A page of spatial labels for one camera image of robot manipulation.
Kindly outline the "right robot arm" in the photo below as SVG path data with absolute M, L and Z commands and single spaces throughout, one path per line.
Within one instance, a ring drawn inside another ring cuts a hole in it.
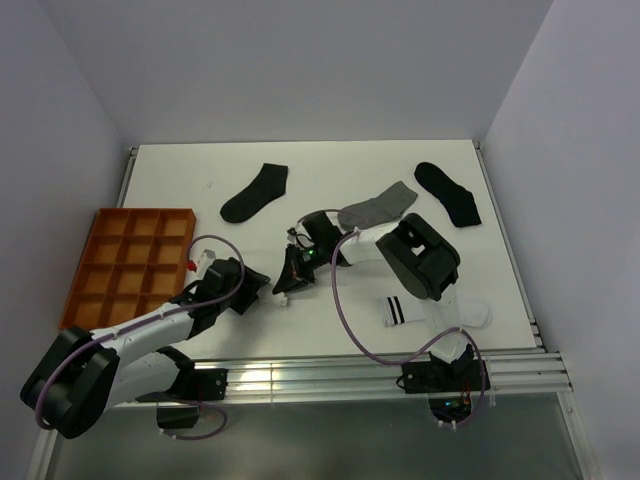
M 406 360 L 410 362 L 427 352 L 438 360 L 432 368 L 435 383 L 446 390 L 457 388 L 468 374 L 461 358 L 470 343 L 463 333 L 456 295 L 461 263 L 457 250 L 415 213 L 390 223 L 343 232 L 329 218 L 337 212 L 312 212 L 289 228 L 283 268 L 272 293 L 284 298 L 305 289 L 316 282 L 316 270 L 328 265 L 334 305 L 344 330 L 363 354 L 387 364 L 355 336 L 342 309 L 337 282 L 339 267 L 386 262 L 423 311 L 430 304 L 439 309 L 430 320 L 436 336 Z

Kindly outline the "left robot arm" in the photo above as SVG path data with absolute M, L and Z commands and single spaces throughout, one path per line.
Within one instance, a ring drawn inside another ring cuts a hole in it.
M 215 260 L 202 278 L 147 314 L 93 331 L 69 327 L 28 377 L 20 399 L 41 428 L 66 439 L 84 434 L 123 403 L 221 399 L 222 378 L 197 373 L 175 346 L 213 327 L 226 311 L 244 314 L 269 282 L 235 258 Z

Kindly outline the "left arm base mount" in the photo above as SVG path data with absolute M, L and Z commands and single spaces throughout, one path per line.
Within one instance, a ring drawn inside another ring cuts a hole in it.
M 136 398 L 138 403 L 177 403 L 178 407 L 157 407 L 156 422 L 159 428 L 179 434 L 191 429 L 206 414 L 214 414 L 221 424 L 214 432 L 221 432 L 228 423 L 224 410 L 213 402 L 225 398 L 228 370 L 224 368 L 195 369 L 180 374 L 175 384 L 164 392 L 148 393 Z

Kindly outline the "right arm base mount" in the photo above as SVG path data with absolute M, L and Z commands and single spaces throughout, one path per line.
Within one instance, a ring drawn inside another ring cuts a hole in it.
M 472 346 L 467 345 L 452 363 L 429 354 L 428 361 L 404 364 L 396 386 L 405 394 L 446 394 L 429 399 L 429 408 L 437 421 L 453 426 L 473 413 L 472 394 L 478 393 L 482 400 L 491 383 L 485 361 L 478 359 Z

